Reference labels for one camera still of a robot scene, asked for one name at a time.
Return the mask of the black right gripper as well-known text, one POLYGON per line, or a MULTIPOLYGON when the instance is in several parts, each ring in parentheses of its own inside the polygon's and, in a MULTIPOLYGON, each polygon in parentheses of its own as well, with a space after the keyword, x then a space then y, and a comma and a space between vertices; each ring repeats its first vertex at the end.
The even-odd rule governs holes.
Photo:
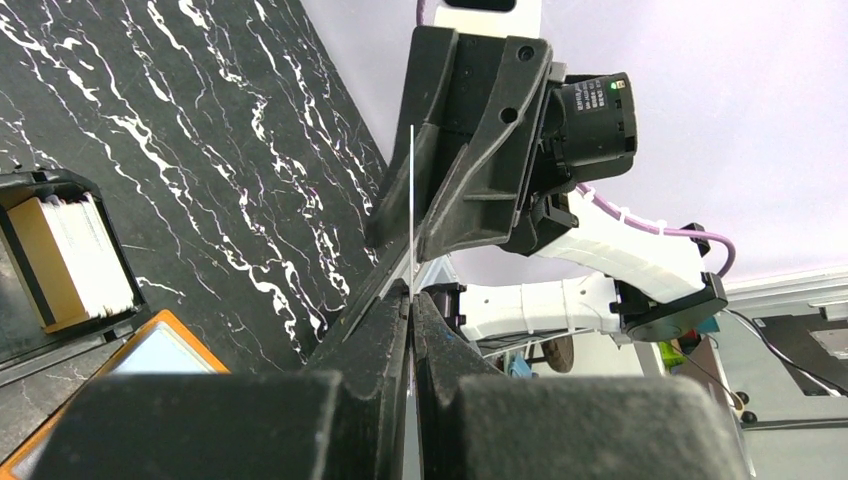
POLYGON ((568 74, 539 38, 416 27, 367 244, 417 240, 419 261, 489 245, 532 255, 577 229, 567 194, 633 165, 628 83, 568 74))

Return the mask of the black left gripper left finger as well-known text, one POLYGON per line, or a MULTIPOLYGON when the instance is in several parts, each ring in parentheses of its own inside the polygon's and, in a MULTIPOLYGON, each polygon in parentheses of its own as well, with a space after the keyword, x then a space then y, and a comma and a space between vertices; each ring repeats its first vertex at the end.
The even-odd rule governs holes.
POLYGON ((408 289, 297 372, 112 374, 85 386, 36 479, 398 479, 408 289))

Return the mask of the orange leather card holder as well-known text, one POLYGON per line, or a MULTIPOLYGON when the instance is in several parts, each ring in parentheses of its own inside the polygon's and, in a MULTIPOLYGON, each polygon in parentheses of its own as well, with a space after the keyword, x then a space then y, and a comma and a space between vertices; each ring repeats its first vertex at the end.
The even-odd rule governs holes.
MULTIPOLYGON (((125 340, 95 371, 108 374, 227 373, 229 369, 172 312, 161 310, 125 340)), ((3 479, 28 479, 49 441, 52 430, 67 409, 60 404, 1 462, 3 479)))

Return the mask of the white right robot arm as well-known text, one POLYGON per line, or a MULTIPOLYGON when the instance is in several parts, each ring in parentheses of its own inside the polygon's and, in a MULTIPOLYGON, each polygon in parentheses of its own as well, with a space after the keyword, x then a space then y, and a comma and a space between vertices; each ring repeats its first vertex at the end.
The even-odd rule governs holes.
POLYGON ((575 329, 678 338, 728 300, 700 226, 651 226, 589 190, 628 172, 637 146, 627 74, 569 74, 539 38, 419 26, 367 241, 419 263, 496 246, 587 269, 457 287, 445 317, 473 342, 575 329))

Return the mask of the thin white card edge-on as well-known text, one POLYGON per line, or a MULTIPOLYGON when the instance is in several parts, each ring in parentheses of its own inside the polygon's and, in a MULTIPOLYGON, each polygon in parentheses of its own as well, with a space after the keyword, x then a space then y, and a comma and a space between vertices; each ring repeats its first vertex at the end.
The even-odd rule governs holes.
POLYGON ((415 126, 409 126, 409 150, 408 150, 408 299, 409 304, 413 303, 415 288, 414 280, 417 271, 417 263, 415 259, 415 126))

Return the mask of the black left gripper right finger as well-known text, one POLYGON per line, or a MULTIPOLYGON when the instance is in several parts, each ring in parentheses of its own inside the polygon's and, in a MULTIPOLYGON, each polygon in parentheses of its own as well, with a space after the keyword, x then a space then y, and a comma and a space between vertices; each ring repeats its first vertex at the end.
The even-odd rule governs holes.
POLYGON ((427 479, 745 479, 725 414, 679 377, 512 378, 415 297, 427 479))

